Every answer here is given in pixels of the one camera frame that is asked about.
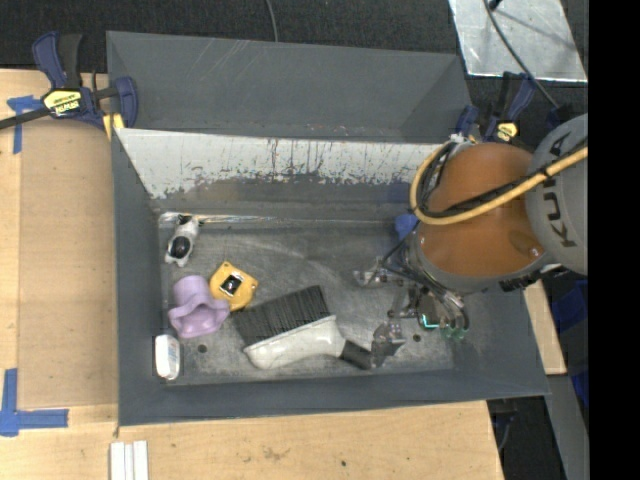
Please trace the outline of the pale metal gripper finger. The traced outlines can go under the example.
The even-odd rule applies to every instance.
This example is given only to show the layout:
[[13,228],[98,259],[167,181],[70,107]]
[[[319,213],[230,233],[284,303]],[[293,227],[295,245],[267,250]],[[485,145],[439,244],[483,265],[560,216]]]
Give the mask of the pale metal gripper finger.
[[387,357],[392,357],[406,343],[402,326],[397,320],[387,320],[373,333],[371,343],[372,365],[379,368]]
[[367,268],[354,270],[353,277],[362,288],[378,288],[386,285],[401,285],[401,277],[386,266],[382,257],[376,257]]

